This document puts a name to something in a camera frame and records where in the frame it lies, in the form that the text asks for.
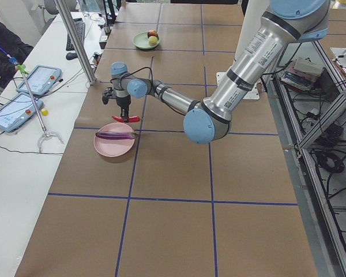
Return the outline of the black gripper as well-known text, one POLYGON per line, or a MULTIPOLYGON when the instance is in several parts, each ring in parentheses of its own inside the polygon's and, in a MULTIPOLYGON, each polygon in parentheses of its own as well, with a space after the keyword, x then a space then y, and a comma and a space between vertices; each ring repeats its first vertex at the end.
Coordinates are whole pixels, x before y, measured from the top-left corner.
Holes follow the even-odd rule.
POLYGON ((117 97, 117 105, 121 108, 121 119, 129 119, 129 106, 131 104, 131 98, 129 96, 117 97))

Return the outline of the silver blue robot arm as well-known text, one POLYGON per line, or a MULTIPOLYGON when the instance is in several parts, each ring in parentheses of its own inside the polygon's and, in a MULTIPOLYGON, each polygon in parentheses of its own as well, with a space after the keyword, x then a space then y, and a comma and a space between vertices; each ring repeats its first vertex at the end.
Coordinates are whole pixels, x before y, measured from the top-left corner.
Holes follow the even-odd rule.
POLYGON ((252 40, 228 68, 214 93, 200 102, 159 80, 134 76, 123 62, 111 65, 113 90, 117 97, 150 95, 159 99, 184 115, 184 132, 192 142, 207 144, 229 132, 232 111, 279 52, 290 43, 322 39, 328 32, 328 20, 328 1, 270 1, 252 40))

